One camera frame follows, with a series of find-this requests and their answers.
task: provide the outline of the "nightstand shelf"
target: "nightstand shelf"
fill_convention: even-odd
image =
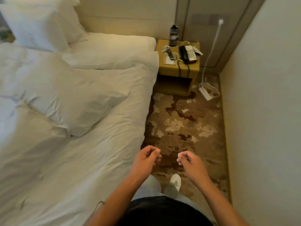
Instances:
[[[200,71],[200,57],[198,56],[198,61],[193,64],[189,64],[190,72],[188,76],[188,67],[181,66],[181,77],[179,75],[179,67],[177,65],[166,65],[164,61],[166,59],[167,53],[161,52],[165,45],[168,45],[168,40],[158,40],[156,51],[159,53],[159,73],[157,76],[157,81],[154,85],[154,92],[179,95],[179,96],[189,96],[192,90],[192,85]],[[199,43],[191,43],[191,45],[196,46],[200,49]],[[178,47],[170,48],[171,52],[179,53]]]

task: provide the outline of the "person's left hand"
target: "person's left hand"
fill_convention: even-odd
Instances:
[[[160,152],[159,148],[150,145],[140,150],[135,157],[130,175],[137,178],[142,184],[150,176],[153,166],[161,161]]]

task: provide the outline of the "telephone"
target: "telephone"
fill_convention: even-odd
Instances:
[[[179,51],[184,64],[191,64],[197,61],[197,56],[192,45],[180,46]]]

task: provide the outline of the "light-colored pants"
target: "light-colored pants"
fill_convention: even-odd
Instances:
[[[191,201],[188,197],[185,197],[182,194],[179,194],[177,188],[174,184],[169,183],[169,185],[165,188],[164,194],[161,193],[161,185],[160,182],[153,176],[150,175],[142,186],[135,193],[133,200],[143,198],[143,197],[155,197],[155,196],[167,196],[177,201],[181,201],[187,205],[190,205],[192,208],[199,211],[198,206]]]

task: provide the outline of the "brown carpet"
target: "brown carpet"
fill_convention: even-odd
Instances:
[[[218,77],[207,76],[206,80],[218,88]],[[204,197],[176,161],[178,153],[186,150],[200,156],[212,182],[229,199],[221,98],[206,101],[197,84],[189,97],[153,94],[142,146],[153,145],[161,149],[162,160],[152,174],[163,189],[171,175],[178,173],[182,178],[180,193],[196,202],[202,212],[214,220]]]

